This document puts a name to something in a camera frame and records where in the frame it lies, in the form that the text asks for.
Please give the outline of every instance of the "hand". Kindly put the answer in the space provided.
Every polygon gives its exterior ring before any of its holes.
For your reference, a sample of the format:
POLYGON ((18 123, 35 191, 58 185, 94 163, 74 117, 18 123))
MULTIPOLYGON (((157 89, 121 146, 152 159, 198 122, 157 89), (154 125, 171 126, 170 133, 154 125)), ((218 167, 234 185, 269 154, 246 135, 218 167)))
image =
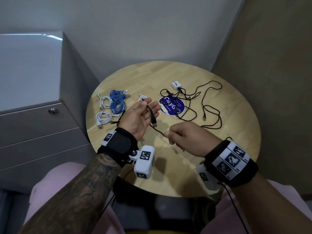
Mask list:
POLYGON ((205 157, 222 142, 220 138, 193 122, 172 125, 164 134, 170 144, 176 144, 197 157, 205 157))
POLYGON ((147 104, 149 104, 155 118, 159 116, 158 111, 161 109, 161 106, 157 101, 150 103, 151 101, 151 98, 146 98, 144 101, 135 103, 120 119, 118 127, 130 132, 137 141, 142 139, 146 128, 151 123, 151 112, 147 107, 147 104))

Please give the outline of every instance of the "left hand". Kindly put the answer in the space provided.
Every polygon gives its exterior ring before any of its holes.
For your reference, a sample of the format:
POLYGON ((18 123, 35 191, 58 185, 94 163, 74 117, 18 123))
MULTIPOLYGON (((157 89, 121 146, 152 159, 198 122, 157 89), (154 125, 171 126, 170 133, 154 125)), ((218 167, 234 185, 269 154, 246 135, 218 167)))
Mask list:
POLYGON ((157 101, 150 103, 151 101, 151 98, 145 98, 144 101, 141 100, 135 103, 120 119, 118 127, 130 132, 137 141, 142 139, 146 128, 151 123, 151 113, 149 108, 147 108, 147 104, 149 104, 155 118, 159 116, 158 111, 161 109, 161 106, 157 101))

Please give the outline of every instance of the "blue round sticker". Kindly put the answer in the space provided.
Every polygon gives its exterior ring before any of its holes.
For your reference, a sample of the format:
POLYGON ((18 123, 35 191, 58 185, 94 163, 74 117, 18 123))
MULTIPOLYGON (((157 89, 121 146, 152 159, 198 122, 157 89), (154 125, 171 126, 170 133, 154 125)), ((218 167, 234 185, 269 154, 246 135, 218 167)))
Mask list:
POLYGON ((185 108, 181 99, 172 96, 162 97, 159 104, 161 105, 161 111, 171 116, 175 115, 174 110, 177 114, 180 114, 185 108))

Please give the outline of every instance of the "gray cabinet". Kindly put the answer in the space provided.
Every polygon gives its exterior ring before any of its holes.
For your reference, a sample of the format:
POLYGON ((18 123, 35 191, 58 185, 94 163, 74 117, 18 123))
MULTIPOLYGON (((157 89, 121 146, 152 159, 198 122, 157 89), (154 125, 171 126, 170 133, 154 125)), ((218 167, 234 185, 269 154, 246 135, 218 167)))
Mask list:
POLYGON ((0 35, 0 188, 30 192, 53 167, 95 155, 85 111, 98 81, 81 63, 63 32, 0 35))

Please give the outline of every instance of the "cabinet drawer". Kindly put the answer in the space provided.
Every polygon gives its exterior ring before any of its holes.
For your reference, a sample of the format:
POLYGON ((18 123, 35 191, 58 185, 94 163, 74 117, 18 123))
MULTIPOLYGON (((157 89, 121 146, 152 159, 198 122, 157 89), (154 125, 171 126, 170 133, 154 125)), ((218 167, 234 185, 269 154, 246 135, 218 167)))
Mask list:
POLYGON ((88 144, 80 128, 0 148, 0 170, 88 144))
POLYGON ((0 171, 0 187, 22 193, 30 193, 52 168, 66 162, 88 164, 95 156, 91 144, 56 153, 28 163, 0 171))
POLYGON ((0 147, 78 127, 63 103, 0 115, 0 147), (60 113, 50 114, 50 108, 60 113))

